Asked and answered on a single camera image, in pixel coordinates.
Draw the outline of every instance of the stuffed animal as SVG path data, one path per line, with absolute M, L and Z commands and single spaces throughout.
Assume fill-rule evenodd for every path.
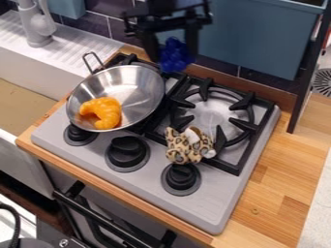
M 216 156 L 212 139 L 196 127 L 189 127 L 181 134 L 167 127 L 165 139 L 168 147 L 165 155 L 174 164 L 195 164 L 202 158 L 210 159 Z

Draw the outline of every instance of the frying pan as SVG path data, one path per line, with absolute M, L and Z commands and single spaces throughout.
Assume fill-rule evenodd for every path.
M 104 69 L 95 75 L 86 61 L 86 56 L 90 54 L 96 57 Z M 80 129 L 99 133 L 129 128 L 148 117 L 165 95 L 163 79 L 150 68 L 127 65 L 106 69 L 94 52 L 85 53 L 83 59 L 92 76 L 74 89 L 66 105 L 70 121 Z M 98 130 L 94 127 L 97 117 L 84 118 L 79 114 L 83 103 L 101 97 L 113 97 L 122 106 L 121 123 L 113 129 Z

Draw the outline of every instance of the faucet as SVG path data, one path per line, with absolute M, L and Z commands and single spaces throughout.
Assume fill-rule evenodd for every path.
M 47 0 L 18 0 L 18 11 L 31 47 L 44 47 L 51 43 L 51 35 L 56 31 L 47 5 Z

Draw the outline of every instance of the pan handle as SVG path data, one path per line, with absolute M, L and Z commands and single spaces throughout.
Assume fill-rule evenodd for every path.
M 93 55 L 93 56 L 97 59 L 97 61 L 98 61 L 99 64 L 101 65 L 101 67 L 102 67 L 103 69 L 105 69 L 105 65 L 104 65 L 103 61 L 101 61 L 100 57 L 99 57 L 94 51 L 86 52 L 86 53 L 82 56 L 82 58 L 83 58 L 83 60 L 84 60 L 84 63 L 85 63 L 85 65 L 86 65 L 88 71 L 90 71 L 91 75 L 93 75 L 93 70 L 92 70 L 90 64 L 89 64 L 89 63 L 87 62 L 87 60 L 86 60 L 86 57 L 87 57 L 88 55 Z

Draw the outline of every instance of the orange toy food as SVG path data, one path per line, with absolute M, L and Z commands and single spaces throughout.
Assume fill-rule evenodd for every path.
M 95 113 L 100 120 L 96 121 L 94 126 L 99 130 L 116 127 L 121 120 L 121 112 L 121 105 L 111 97 L 92 99 L 83 103 L 79 110 L 81 115 Z

